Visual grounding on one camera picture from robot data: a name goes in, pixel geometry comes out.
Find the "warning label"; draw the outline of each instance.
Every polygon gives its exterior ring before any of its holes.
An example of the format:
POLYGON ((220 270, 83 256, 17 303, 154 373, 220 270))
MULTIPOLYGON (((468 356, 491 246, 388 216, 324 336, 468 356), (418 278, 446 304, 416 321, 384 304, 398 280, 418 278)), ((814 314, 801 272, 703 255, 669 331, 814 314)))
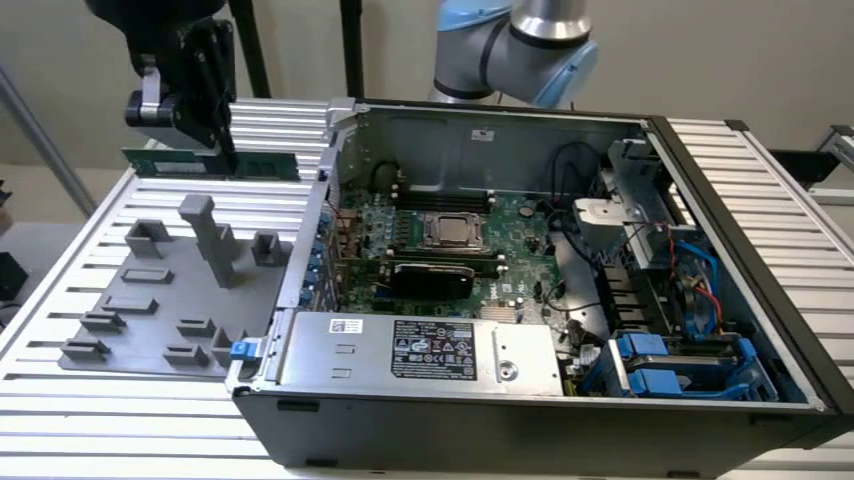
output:
POLYGON ((474 324, 395 320, 392 341, 395 377, 478 380, 474 324))

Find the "gray plastic block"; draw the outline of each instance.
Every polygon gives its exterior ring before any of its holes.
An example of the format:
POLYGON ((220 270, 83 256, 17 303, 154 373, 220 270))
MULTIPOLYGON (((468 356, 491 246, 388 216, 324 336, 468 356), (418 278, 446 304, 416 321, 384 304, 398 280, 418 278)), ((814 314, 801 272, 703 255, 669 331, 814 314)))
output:
MULTIPOLYGON (((240 335, 235 338, 236 340, 243 340, 246 338, 246 331, 240 332, 240 335)), ((214 334, 214 338, 211 339, 211 354, 214 355, 214 359, 216 363, 220 364, 223 368, 228 368, 231 365, 231 344, 234 342, 228 338, 226 334, 226 330, 222 328, 216 329, 216 333, 214 334)))
POLYGON ((288 261, 294 245, 279 241, 279 234, 272 230, 259 230, 252 238, 252 257, 259 267, 280 267, 288 261))
POLYGON ((235 258, 236 242, 231 227, 214 223, 214 200, 207 195, 187 195, 178 214, 190 223, 196 234, 199 252, 208 262, 214 278, 220 288, 231 286, 234 268, 231 261, 235 258))
POLYGON ((80 317, 80 324, 90 332, 122 332, 127 324, 116 312, 87 312, 80 317))
POLYGON ((172 282, 172 276, 172 271, 168 268, 127 268, 122 271, 124 283, 168 284, 172 282))
POLYGON ((136 220, 124 241, 131 247, 134 256, 139 258, 160 258, 155 242, 170 242, 170 232, 160 220, 136 220))
POLYGON ((226 223, 216 224, 216 233, 219 234, 220 251, 226 255, 228 260, 234 261, 238 258, 238 240, 235 240, 235 232, 231 229, 231 225, 226 223))
POLYGON ((100 363, 104 360, 104 354, 110 353, 107 345, 94 339, 68 340, 59 349, 68 358, 86 363, 100 363))
POLYGON ((171 365, 187 367, 204 367, 211 362, 202 347, 190 343, 167 345, 163 358, 171 365))
POLYGON ((108 296, 102 308, 110 312, 152 314, 158 310, 158 301, 152 297, 108 296))
POLYGON ((178 321, 176 328, 184 337, 212 337, 216 332, 216 325, 210 318, 207 320, 183 318, 178 321))
MULTIPOLYGON (((231 342, 247 335, 262 337, 267 332, 286 267, 255 265, 251 240, 236 240, 238 256, 234 261, 234 287, 219 287, 202 258, 196 240, 174 237, 171 242, 158 243, 163 258, 138 258, 128 255, 119 272, 128 270, 168 270, 172 281, 163 283, 127 283, 120 274, 112 279, 94 311, 116 307, 115 299, 132 299, 139 308, 119 312, 127 326, 115 331, 81 329, 75 341, 96 339, 110 349, 103 361, 77 360, 64 355, 60 366, 112 372, 152 373, 224 377, 227 373, 231 342), (184 335, 195 330, 187 323, 202 321, 200 335, 184 335), (222 327, 224 337, 216 336, 222 327), (198 363, 170 362, 163 356, 167 345, 198 345, 211 361, 198 363)), ((128 306, 119 301, 119 306, 128 306)))

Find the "blue cable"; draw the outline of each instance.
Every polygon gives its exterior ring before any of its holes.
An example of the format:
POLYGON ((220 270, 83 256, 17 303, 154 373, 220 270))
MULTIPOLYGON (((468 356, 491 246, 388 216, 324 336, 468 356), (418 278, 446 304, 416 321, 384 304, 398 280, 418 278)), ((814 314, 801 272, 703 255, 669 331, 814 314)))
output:
MULTIPOLYGON (((711 294, 719 299, 719 293, 721 293, 721 284, 719 284, 719 277, 718 277, 718 269, 719 269, 719 261, 715 257, 713 257, 709 253, 706 253, 703 250, 699 249, 699 247, 691 245, 690 243, 687 243, 686 241, 678 241, 677 242, 677 247, 687 250, 689 252, 691 252, 694 255, 697 255, 698 257, 701 257, 703 260, 706 260, 709 262, 710 268, 711 268, 711 285, 709 285, 709 290, 711 292, 711 294)), ((714 326, 715 326, 715 322, 709 322, 706 324, 706 333, 711 333, 714 330, 714 326)))

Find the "black cable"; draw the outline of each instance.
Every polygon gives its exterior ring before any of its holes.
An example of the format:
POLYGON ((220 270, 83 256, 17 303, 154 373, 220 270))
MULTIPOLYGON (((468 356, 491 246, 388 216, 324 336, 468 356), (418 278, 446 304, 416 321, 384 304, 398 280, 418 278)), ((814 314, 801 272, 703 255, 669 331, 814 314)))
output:
POLYGON ((582 247, 575 243, 575 240, 573 240, 573 235, 566 229, 566 225, 561 226, 561 232, 563 233, 563 237, 566 238, 566 241, 570 242, 570 246, 573 247, 573 250, 575 250, 575 253, 581 257, 581 259, 585 260, 587 265, 590 265, 590 268, 593 268, 594 270, 599 270, 597 262, 593 260, 593 258, 590 258, 590 255, 585 253, 582 247))
POLYGON ((566 192, 566 171, 569 169, 573 169, 573 173, 575 174, 575 178, 578 179, 577 182, 581 184, 582 183, 582 172, 578 170, 578 165, 575 165, 575 162, 573 162, 573 160, 567 160, 563 163, 563 174, 561 175, 561 195, 558 195, 558 202, 563 201, 563 192, 566 192))
POLYGON ((557 193, 558 158, 561 158, 561 154, 563 153, 563 151, 571 147, 586 147, 587 150, 593 152, 594 157, 597 159, 599 158, 599 152, 597 151, 597 149, 593 148, 593 146, 587 142, 582 142, 579 140, 565 143, 563 145, 559 145, 558 148, 553 150, 551 155, 549 156, 549 162, 546 163, 546 165, 551 167, 551 199, 554 199, 555 193, 557 193))
POLYGON ((573 307, 573 308, 561 308, 561 307, 555 306, 555 304, 551 303, 551 295, 555 293, 555 290, 558 289, 558 285, 561 285, 562 283, 563 282, 555 283, 554 286, 551 287, 551 289, 549 290, 549 293, 546 294, 546 305, 549 305, 553 310, 555 310, 558 312, 569 313, 569 312, 578 312, 579 310, 585 310, 586 308, 602 305, 602 302, 593 302, 593 303, 589 303, 587 305, 582 305, 581 307, 573 307))

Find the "blue clip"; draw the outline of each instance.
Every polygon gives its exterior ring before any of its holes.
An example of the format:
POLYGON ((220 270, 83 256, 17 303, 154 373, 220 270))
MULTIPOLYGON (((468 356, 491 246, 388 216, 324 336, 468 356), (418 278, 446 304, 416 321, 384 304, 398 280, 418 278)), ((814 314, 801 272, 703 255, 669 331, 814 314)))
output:
POLYGON ((661 335, 653 333, 627 333, 617 339, 621 357, 637 355, 667 355, 667 346, 661 335))
POLYGON ((679 379, 671 370, 641 368, 629 374, 629 385, 633 393, 639 397, 682 396, 679 379))
POLYGON ((258 344, 252 342, 235 342, 231 344, 231 352, 228 352, 232 360, 255 360, 258 356, 258 344))

